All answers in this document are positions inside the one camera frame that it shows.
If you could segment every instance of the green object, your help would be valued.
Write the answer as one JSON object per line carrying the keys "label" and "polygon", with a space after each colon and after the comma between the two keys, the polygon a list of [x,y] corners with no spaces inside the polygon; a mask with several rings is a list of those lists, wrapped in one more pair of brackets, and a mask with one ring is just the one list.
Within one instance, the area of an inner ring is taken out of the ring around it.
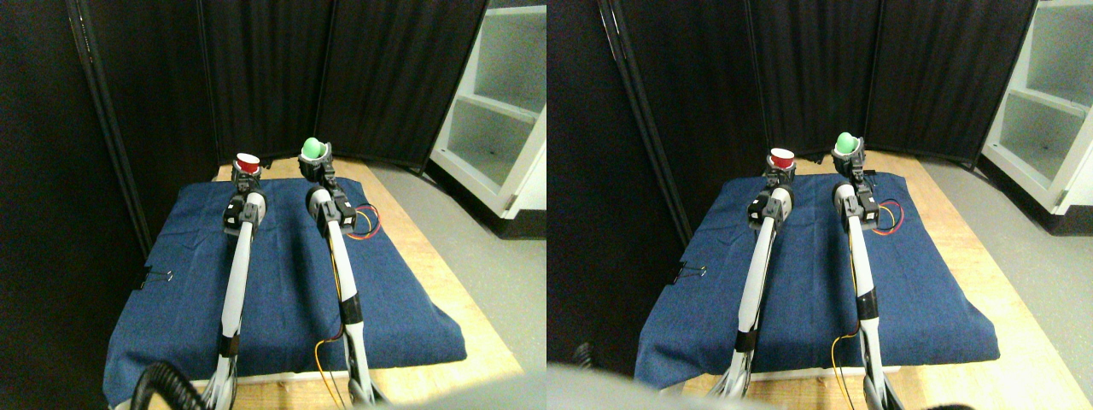
{"label": "green object", "polygon": [[849,132],[843,132],[838,134],[838,141],[835,142],[835,151],[841,154],[849,154],[854,150],[858,149],[858,139],[854,138]]}
{"label": "green object", "polygon": [[304,141],[304,149],[301,152],[304,153],[304,156],[309,159],[318,159],[322,156],[322,154],[327,153],[327,144],[319,142],[319,140],[316,140],[315,137],[312,137],[308,138],[307,141]]}

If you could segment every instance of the blue fabric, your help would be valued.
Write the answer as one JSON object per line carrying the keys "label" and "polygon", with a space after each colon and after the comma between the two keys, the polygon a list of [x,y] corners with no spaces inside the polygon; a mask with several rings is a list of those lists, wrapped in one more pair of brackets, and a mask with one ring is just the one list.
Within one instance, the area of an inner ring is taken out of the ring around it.
{"label": "blue fabric", "polygon": [[[351,203],[365,203],[361,184],[339,184]],[[330,254],[304,206],[313,186],[305,179],[262,181],[268,204],[251,246],[239,331],[240,376],[316,371],[315,343],[338,333]],[[223,232],[221,214],[233,189],[231,183],[202,183],[179,191],[148,259],[155,271],[174,271],[174,279],[133,291],[110,337],[103,390],[111,407],[132,395],[152,362],[171,362],[191,379],[207,379],[215,370],[237,241]],[[357,231],[366,229],[361,219]],[[459,325],[432,304],[383,230],[366,241],[346,237],[345,247],[361,295],[369,367],[467,358]],[[345,370],[340,341],[324,344],[319,356],[324,370]]]}
{"label": "blue fabric", "polygon": [[[771,255],[755,372],[831,367],[832,340],[855,328],[848,238],[832,204],[832,189],[843,179],[802,175],[794,181],[794,210]],[[906,212],[895,234],[865,233],[884,365],[998,359],[995,326],[964,297],[922,226],[904,178],[879,174],[870,179],[878,201],[894,198]],[[706,266],[707,272],[681,278],[660,293],[642,329],[638,380],[663,388],[704,373],[719,375],[729,366],[755,246],[744,210],[763,184],[759,177],[725,184],[681,258],[691,267]],[[882,225],[889,226],[881,212]],[[843,340],[836,358],[841,365],[860,366],[858,340]]]}

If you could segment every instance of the black curtain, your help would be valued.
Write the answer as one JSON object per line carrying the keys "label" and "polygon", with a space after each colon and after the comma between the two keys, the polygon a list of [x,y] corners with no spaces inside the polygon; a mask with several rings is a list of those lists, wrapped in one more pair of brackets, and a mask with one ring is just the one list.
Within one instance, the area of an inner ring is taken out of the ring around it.
{"label": "black curtain", "polygon": [[831,151],[841,132],[863,133],[880,5],[751,1],[772,147],[811,154]]}
{"label": "black curtain", "polygon": [[339,2],[316,136],[340,155],[424,166],[484,11],[485,0]]}
{"label": "black curtain", "polygon": [[885,2],[867,147],[974,162],[1035,0]]}
{"label": "black curtain", "polygon": [[216,173],[196,2],[87,2],[136,192],[154,238],[178,189]]}
{"label": "black curtain", "polygon": [[690,238],[725,181],[763,171],[747,4],[624,1],[621,9]]}
{"label": "black curtain", "polygon": [[201,7],[220,162],[237,152],[297,153],[315,131],[333,2],[202,0]]}
{"label": "black curtain", "polygon": [[551,202],[546,360],[589,343],[633,375],[637,340],[683,253],[593,0],[548,4]]}
{"label": "black curtain", "polygon": [[104,406],[107,343],[143,259],[66,5],[0,2],[5,409]]}

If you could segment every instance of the wooden table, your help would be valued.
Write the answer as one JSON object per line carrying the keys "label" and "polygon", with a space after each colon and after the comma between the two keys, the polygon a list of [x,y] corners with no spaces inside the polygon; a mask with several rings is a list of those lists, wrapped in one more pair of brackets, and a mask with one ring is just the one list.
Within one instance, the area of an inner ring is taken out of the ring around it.
{"label": "wooden table", "polygon": [[[926,231],[967,300],[995,324],[1001,351],[1001,358],[992,362],[903,366],[889,374],[904,407],[964,403],[976,409],[1089,409],[1089,400],[1044,330],[918,160],[868,152],[866,165],[907,179]],[[798,161],[797,166],[798,175],[835,172],[830,155],[822,165]],[[717,376],[698,376],[689,380],[683,391],[704,395],[716,382]],[[866,409],[861,377],[847,376],[847,385],[854,406]],[[791,409],[850,408],[834,377],[753,382],[748,397]]]}
{"label": "wooden table", "polygon": [[[376,175],[359,161],[334,160],[334,168],[338,176],[361,183],[368,201],[383,212],[384,231],[390,236],[399,254],[425,288],[433,304],[459,324],[467,341],[467,360],[461,362],[369,371],[372,379],[388,400],[422,401],[461,387],[524,373],[513,352],[497,336],[485,315],[459,283],[459,279],[387,188],[376,179]],[[231,167],[222,166],[215,180],[230,180],[231,175]],[[271,168],[262,171],[262,179],[298,177],[301,175],[296,159],[274,161]],[[314,373],[312,375],[315,379],[240,383],[235,409],[334,408],[322,382]],[[348,403],[345,382],[344,376],[337,377]]]}

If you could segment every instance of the shelf compartment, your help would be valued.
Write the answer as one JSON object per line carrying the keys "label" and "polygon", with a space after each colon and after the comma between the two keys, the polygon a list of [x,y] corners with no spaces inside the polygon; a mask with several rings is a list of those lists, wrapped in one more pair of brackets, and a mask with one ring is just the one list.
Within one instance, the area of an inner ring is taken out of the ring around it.
{"label": "shelf compartment", "polygon": [[1085,115],[1090,112],[1089,106],[1032,89],[1012,89],[1010,90],[1010,95],[1018,95],[1025,99],[1034,101],[1078,118],[1085,118]]}
{"label": "shelf compartment", "polygon": [[1039,173],[1045,188],[1055,179],[1084,121],[1078,108],[1057,106],[1043,93],[1011,90],[998,144]]}
{"label": "shelf compartment", "polygon": [[474,94],[539,113],[546,104],[546,7],[489,10]]}
{"label": "shelf compartment", "polygon": [[536,124],[536,119],[539,117],[538,114],[532,113],[531,110],[481,95],[458,95],[456,98],[458,101],[463,101],[528,124]]}
{"label": "shelf compartment", "polygon": [[1093,2],[1042,1],[1032,36],[1027,87],[1093,106]]}
{"label": "shelf compartment", "polygon": [[469,98],[457,98],[447,151],[501,186],[516,164],[532,126],[533,121],[529,124]]}

